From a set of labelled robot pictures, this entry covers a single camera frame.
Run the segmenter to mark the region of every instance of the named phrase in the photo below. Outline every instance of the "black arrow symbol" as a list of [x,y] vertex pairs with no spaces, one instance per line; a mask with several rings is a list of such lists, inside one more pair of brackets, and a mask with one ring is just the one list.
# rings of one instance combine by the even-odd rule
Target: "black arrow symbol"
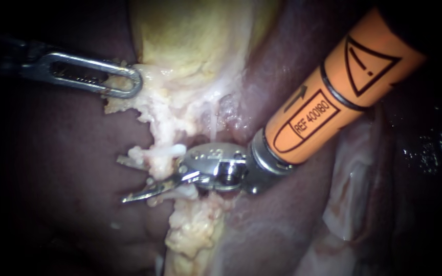
[[307,89],[307,88],[308,88],[308,87],[306,87],[306,85],[302,85],[302,86],[301,86],[301,89],[299,89],[299,93],[298,93],[298,95],[296,95],[296,97],[294,97],[294,99],[288,104],[288,106],[286,106],[286,108],[284,109],[284,113],[286,113],[286,111],[287,111],[291,106],[293,106],[293,104],[296,102],[296,100],[297,100],[298,98],[301,97],[301,99],[303,99],[304,94],[306,93],[306,89]]

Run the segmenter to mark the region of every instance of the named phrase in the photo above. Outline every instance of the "exclamation mark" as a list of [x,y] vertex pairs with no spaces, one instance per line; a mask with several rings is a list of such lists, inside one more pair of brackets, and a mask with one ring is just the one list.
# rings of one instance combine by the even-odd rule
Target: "exclamation mark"
[[[359,67],[361,67],[362,70],[366,70],[366,66],[364,66],[363,62],[358,58],[352,47],[349,47],[349,52],[350,55],[352,55],[352,57],[354,58],[354,60],[358,63]],[[368,71],[368,75],[372,76],[373,72]]]

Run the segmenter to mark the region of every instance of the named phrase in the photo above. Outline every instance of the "black band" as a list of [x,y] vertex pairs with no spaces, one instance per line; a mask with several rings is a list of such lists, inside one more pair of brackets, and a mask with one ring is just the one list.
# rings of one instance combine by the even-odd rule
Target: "black band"
[[323,84],[325,84],[328,91],[330,91],[330,94],[332,94],[332,96],[337,101],[339,101],[341,104],[343,104],[343,105],[347,106],[348,108],[353,109],[355,111],[365,112],[368,110],[368,107],[359,106],[359,105],[349,102],[340,93],[338,93],[337,90],[335,90],[335,88],[332,86],[332,84],[328,80],[327,72],[325,71],[325,61],[323,61],[322,64],[320,65],[320,74],[322,75]]

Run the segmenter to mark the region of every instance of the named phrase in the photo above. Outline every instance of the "warning triangle symbol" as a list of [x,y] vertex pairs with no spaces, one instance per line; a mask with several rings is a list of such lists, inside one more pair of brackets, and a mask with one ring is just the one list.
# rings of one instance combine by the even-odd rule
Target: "warning triangle symbol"
[[347,36],[345,66],[356,97],[366,92],[401,59],[373,51]]

